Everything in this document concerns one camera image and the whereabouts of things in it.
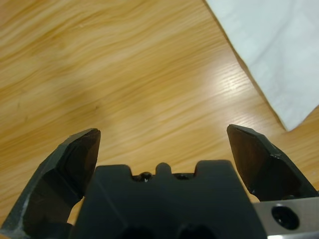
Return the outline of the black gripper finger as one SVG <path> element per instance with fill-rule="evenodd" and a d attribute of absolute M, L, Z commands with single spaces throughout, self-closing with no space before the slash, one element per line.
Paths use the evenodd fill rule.
<path fill-rule="evenodd" d="M 227 134 L 237 171 L 259 201 L 317 197 L 318 191 L 289 157 L 263 134 L 230 124 Z"/>
<path fill-rule="evenodd" d="M 68 218 L 94 173 L 101 132 L 68 137 L 36 169 L 4 221 L 10 239 L 67 239 Z"/>

